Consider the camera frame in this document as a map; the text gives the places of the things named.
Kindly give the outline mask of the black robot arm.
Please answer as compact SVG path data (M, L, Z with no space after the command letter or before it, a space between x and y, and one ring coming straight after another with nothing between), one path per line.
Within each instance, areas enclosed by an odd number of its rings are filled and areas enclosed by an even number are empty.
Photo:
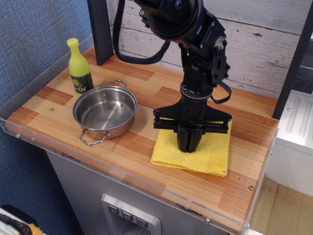
M181 50L184 78L178 103L155 109L154 127L173 130L178 148L194 152L207 133L227 133L231 115L208 106L215 87L229 87L224 27L201 0L139 0L143 22Z

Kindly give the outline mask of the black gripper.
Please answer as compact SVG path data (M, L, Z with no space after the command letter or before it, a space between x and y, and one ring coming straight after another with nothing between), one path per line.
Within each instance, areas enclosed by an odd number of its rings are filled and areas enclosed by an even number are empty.
M154 128L177 133L178 148L182 152L196 151L206 132L228 133L232 116L207 105L207 100L182 96L174 105L157 108Z

